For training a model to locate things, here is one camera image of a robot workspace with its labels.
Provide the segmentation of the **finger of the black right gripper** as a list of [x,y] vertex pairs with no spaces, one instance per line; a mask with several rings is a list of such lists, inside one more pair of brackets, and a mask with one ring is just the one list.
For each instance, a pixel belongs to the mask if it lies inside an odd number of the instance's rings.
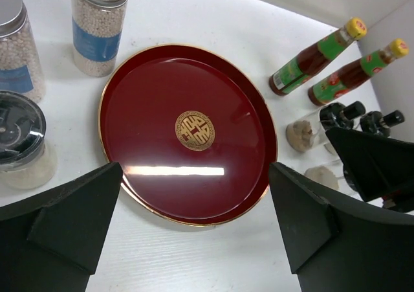
[[365,202],[413,211],[413,143],[370,133],[332,128],[326,133],[355,190]]

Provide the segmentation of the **bead jar blue label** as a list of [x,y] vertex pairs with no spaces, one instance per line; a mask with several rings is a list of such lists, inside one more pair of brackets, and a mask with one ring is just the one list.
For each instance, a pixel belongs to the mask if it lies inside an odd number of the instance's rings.
[[45,79],[23,0],[1,0],[1,89],[38,103]]
[[72,44],[77,68],[94,77],[112,73],[128,0],[71,0]]

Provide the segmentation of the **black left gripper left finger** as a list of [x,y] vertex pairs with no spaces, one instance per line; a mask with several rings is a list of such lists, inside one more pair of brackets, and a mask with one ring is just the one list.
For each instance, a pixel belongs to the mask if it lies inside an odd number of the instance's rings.
[[1,207],[2,291],[85,291],[95,274],[122,181],[108,163]]

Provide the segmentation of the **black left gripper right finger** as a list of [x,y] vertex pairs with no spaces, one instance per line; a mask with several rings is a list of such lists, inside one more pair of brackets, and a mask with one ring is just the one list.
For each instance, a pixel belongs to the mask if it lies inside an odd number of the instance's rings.
[[413,217],[320,185],[281,163],[268,177],[302,291],[412,291]]

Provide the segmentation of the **beige spice grinder black cap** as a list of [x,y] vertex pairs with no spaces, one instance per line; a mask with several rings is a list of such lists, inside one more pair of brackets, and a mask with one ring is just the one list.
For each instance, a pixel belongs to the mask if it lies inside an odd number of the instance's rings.
[[304,153],[330,143],[326,132],[332,128],[353,129],[354,120],[366,112],[363,103],[356,101],[348,106],[334,102],[290,123],[286,128],[289,145]]

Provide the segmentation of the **white salt grinder black cap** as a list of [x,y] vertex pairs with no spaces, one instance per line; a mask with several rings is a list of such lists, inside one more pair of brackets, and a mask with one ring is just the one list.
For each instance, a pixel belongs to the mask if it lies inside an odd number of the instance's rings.
[[34,101],[1,91],[1,182],[30,190],[52,179],[58,162],[46,130],[45,116]]

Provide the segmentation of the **white spice grinder black cap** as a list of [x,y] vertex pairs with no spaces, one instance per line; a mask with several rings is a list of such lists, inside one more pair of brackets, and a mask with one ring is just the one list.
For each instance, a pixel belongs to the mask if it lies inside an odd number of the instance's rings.
[[[387,115],[383,115],[380,111],[370,111],[360,117],[359,123],[354,130],[388,138],[391,135],[391,128],[404,122],[405,117],[399,110],[395,110]],[[345,171],[341,159],[308,168],[304,176],[350,196],[357,193],[356,187]]]

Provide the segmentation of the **red sauce bottle yellow cap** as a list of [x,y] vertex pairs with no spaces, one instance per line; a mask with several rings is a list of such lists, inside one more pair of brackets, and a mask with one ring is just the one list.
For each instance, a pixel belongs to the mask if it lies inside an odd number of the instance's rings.
[[279,68],[269,78],[271,90],[279,96],[291,93],[319,74],[354,41],[366,34],[366,24],[358,17],[351,18],[344,26],[303,49]]

